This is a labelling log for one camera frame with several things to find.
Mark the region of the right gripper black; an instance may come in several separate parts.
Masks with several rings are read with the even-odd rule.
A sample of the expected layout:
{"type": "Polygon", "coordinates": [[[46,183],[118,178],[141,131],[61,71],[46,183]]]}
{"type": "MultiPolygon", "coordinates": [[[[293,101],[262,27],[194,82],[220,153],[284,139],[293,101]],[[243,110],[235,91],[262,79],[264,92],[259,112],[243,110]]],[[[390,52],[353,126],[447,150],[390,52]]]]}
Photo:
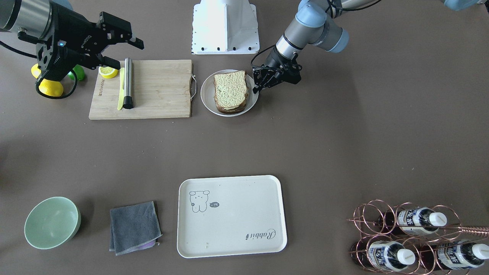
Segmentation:
{"type": "Polygon", "coordinates": [[[41,77],[51,81],[62,80],[76,65],[119,70],[120,61],[102,55],[109,45],[127,42],[144,49],[128,21],[101,12],[93,23],[57,2],[21,2],[17,32],[19,39],[36,45],[41,77]]]}

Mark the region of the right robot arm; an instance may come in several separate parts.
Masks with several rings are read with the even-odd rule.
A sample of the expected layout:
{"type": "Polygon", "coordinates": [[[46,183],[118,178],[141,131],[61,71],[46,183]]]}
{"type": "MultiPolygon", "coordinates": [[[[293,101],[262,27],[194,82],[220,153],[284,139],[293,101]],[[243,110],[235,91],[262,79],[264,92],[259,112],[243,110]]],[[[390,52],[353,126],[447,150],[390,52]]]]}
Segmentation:
{"type": "Polygon", "coordinates": [[[61,81],[76,65],[119,69],[119,61],[102,55],[109,45],[127,42],[144,48],[143,41],[133,36],[130,22],[101,12],[93,23],[52,0],[2,0],[1,30],[36,45],[41,77],[51,81],[61,81]]]}

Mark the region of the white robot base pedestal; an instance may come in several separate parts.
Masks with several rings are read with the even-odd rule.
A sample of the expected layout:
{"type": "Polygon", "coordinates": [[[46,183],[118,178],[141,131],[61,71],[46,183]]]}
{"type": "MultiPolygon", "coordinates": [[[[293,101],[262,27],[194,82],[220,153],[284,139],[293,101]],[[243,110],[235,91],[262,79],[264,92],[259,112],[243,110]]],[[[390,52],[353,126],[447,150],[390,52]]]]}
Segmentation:
{"type": "Polygon", "coordinates": [[[256,6],[248,0],[202,0],[193,7],[195,55],[256,54],[260,50],[256,6]]]}

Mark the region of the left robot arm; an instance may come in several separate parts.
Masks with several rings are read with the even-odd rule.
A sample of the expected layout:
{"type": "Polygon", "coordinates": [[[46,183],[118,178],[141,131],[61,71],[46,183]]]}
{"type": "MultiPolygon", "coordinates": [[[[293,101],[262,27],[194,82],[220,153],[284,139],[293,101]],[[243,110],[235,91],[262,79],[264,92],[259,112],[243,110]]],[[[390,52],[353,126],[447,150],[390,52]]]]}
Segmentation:
{"type": "Polygon", "coordinates": [[[302,66],[297,58],[301,51],[312,45],[330,53],[342,52],[348,45],[349,33],[335,19],[379,3],[379,0],[301,0],[278,41],[260,51],[260,54],[267,53],[264,61],[258,65],[250,62],[252,94],[281,83],[299,83],[302,66]]]}

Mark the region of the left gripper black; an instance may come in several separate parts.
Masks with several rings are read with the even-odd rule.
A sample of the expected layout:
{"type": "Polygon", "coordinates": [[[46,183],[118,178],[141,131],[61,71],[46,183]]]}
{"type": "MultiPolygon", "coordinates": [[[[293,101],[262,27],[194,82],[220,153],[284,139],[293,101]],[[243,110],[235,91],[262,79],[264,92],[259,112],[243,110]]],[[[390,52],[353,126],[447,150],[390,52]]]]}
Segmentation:
{"type": "Polygon", "coordinates": [[[268,47],[258,52],[252,61],[269,49],[271,49],[271,52],[264,64],[260,66],[252,64],[253,94],[262,91],[264,86],[276,86],[283,82],[295,85],[301,81],[300,71],[302,66],[296,61],[298,53],[295,51],[292,52],[292,58],[289,59],[280,54],[276,47],[268,47]]]}

